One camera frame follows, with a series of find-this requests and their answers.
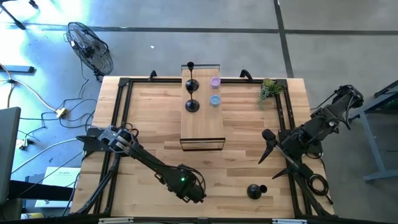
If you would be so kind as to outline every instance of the wooden platform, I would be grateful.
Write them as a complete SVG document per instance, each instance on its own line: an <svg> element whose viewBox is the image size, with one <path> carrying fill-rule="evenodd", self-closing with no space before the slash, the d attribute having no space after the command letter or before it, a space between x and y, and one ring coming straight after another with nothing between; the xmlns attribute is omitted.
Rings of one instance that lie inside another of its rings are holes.
<svg viewBox="0 0 398 224"><path fill-rule="evenodd" d="M111 123L119 78L104 78L93 125L107 127ZM304 82L302 79L288 79L287 82L295 122L300 125L310 118ZM276 132L279 129L275 99L267 99L264 110L260 110L257 107L259 90L260 85L255 84L222 84L224 149L186 152L181 150L179 143L181 84L134 84L128 122L140 130L140 143L166 164L184 163L198 169L206 179L207 198L204 203L184 203L160 185L150 169L125 157L120 163L112 216L293 217L287 177L271 179L285 167L284 158L274 150L267 160L257 164L266 146L261 131L269 128ZM121 105L124 105L125 96L126 90ZM83 161L72 211L78 210L98 185L103 157L103 152L95 152ZM315 173L325 175L319 160L303 159ZM246 196L249 184L265 184L268 192L259 200L251 200ZM108 188L104 192L102 208L106 204ZM300 191L298 193L300 208L304 211L302 196ZM316 198L333 213L325 197Z"/></svg>
<svg viewBox="0 0 398 224"><path fill-rule="evenodd" d="M210 87L210 79L218 77L219 72L217 68L194 69L192 71L193 78L200 85L199 89L192 93L192 97L199 102L200 108L198 111L191 113L185 109L185 102L191 99L190 94L185 88L185 83L191 79L190 71L187 69L182 71L180 142L183 150L221 150L223 148L225 140L220 140L221 138L225 138L223 110L221 105L217 107L210 105L210 96L221 94L219 88L212 89Z"/></svg>

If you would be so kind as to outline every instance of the concrete floor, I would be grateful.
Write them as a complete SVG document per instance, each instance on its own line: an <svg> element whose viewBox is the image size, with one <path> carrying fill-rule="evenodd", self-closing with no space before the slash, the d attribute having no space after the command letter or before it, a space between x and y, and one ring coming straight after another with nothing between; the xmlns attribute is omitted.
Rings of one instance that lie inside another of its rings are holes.
<svg viewBox="0 0 398 224"><path fill-rule="evenodd" d="M395 0L280 0L286 29L311 30L397 30ZM40 10L27 1L4 5L22 22L65 25L70 21L102 27L198 27L277 29L273 0L148 0L148 1L39 1ZM0 62L31 65L34 75L12 74L25 81L52 106L77 96L83 79L80 60L64 42L62 31L42 31L38 25L27 31L10 30L1 23L11 22L0 14ZM220 34L180 32L97 32L108 43L114 61L111 75L180 75L180 65L220 63L222 76L238 76L245 68L254 77L286 77L279 34ZM340 85L352 84L365 96L397 79L396 35L287 35L294 77L304 78L310 106L322 102ZM97 98L101 84L92 71L83 98ZM0 86L7 91L8 86ZM71 108L77 102L69 102ZM48 109L25 88L18 86L11 106L20 106L26 118L38 118ZM88 101L71 113L77 118L90 113L95 103ZM81 124L82 121L69 123ZM29 132L40 121L21 121L19 129ZM84 128L66 129L58 121L46 121L47 129L34 136L40 142L26 151L16 151L14 167L45 147L84 134ZM48 166L60 166L81 151L79 142L50 149L12 175L24 179L41 174ZM327 179L336 214L345 218L397 222L398 179L366 184L362 176L376 171L375 161L361 125L342 128L339 135L323 143ZM68 166L79 166L76 158Z"/></svg>

